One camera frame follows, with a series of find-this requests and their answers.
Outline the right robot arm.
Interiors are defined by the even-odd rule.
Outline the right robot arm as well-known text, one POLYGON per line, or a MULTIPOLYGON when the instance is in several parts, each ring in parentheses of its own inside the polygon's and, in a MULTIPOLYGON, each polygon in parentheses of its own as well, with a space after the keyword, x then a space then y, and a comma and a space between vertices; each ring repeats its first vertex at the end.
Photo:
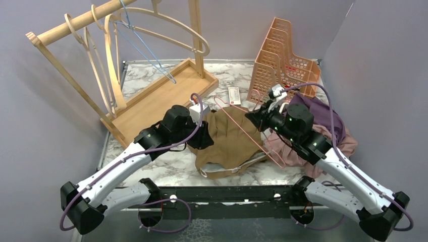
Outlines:
POLYGON ((292 104, 286 114, 268 103, 245 114, 259 131, 272 129, 288 139, 291 148, 303 160, 331 175, 350 193, 325 187, 307 176, 293 186, 292 201, 304 205, 310 201, 334 209, 358 222, 360 228, 377 241, 386 241, 402 218, 410 198, 393 192, 370 178, 354 165, 334 142, 315 131, 314 116, 304 104, 292 104))

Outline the brown skirt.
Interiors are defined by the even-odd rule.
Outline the brown skirt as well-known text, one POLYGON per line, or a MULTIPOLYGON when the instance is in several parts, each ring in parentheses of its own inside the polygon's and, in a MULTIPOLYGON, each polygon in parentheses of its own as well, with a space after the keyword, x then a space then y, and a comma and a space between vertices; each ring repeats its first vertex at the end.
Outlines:
MULTIPOLYGON (((224 110, 261 146, 261 133, 245 117, 245 113, 232 106, 224 110)), ((267 160, 267 156, 236 125, 223 110, 212 110, 204 120, 214 141, 212 146, 198 150, 189 148, 196 155, 195 167, 199 174, 209 179, 234 176, 249 166, 267 160)))

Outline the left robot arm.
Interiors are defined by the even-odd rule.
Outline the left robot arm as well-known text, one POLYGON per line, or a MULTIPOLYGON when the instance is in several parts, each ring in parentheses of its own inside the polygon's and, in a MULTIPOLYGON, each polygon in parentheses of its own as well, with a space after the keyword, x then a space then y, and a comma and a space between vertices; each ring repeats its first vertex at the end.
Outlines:
POLYGON ((123 192, 117 186, 138 169, 155 161, 172 148, 186 144, 194 149, 213 145, 208 123, 203 118, 210 113, 205 103, 189 108, 173 105, 163 119, 141 130, 134 141, 111 163, 92 176, 74 184, 66 182, 60 188, 60 229, 77 229, 88 234, 97 228, 104 217, 114 210, 133 206, 139 199, 146 207, 158 202, 153 184, 139 183, 123 192))

